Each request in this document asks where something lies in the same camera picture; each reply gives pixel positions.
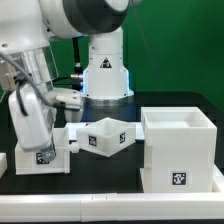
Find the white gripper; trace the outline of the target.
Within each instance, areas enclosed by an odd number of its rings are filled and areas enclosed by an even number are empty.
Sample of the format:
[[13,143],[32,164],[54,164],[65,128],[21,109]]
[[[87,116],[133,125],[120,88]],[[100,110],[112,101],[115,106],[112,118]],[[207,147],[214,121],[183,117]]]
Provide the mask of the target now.
[[17,87],[10,95],[9,110],[20,147],[25,152],[41,150],[45,162],[53,161],[56,152],[49,146],[56,110],[44,106],[28,85]]

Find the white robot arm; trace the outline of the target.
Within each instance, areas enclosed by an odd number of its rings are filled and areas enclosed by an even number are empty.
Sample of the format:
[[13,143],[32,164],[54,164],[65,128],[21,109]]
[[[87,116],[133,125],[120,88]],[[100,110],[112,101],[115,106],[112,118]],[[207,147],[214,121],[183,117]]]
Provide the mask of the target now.
[[[56,158],[56,111],[76,111],[82,100],[120,101],[133,95],[122,63],[123,30],[129,8],[140,0],[0,0],[0,88],[25,152]],[[89,66],[74,99],[56,88],[51,44],[87,38]]]

